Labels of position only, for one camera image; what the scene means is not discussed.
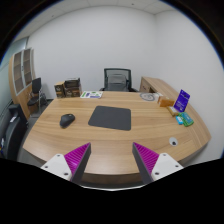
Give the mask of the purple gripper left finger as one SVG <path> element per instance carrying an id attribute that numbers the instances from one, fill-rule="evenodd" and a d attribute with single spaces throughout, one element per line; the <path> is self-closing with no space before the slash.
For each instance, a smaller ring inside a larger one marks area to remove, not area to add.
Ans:
<path id="1" fill-rule="evenodd" d="M 79 184 L 90 155 L 91 144 L 86 143 L 65 155 L 54 155 L 42 166 L 42 169 L 65 180 Z"/>

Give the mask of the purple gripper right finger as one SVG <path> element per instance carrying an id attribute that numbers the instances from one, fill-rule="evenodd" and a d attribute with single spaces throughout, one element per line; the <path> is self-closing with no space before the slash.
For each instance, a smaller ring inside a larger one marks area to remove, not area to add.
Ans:
<path id="1" fill-rule="evenodd" d="M 169 154 L 158 154 L 136 142 L 133 143 L 132 153 L 144 184 L 152 183 L 183 168 Z"/>

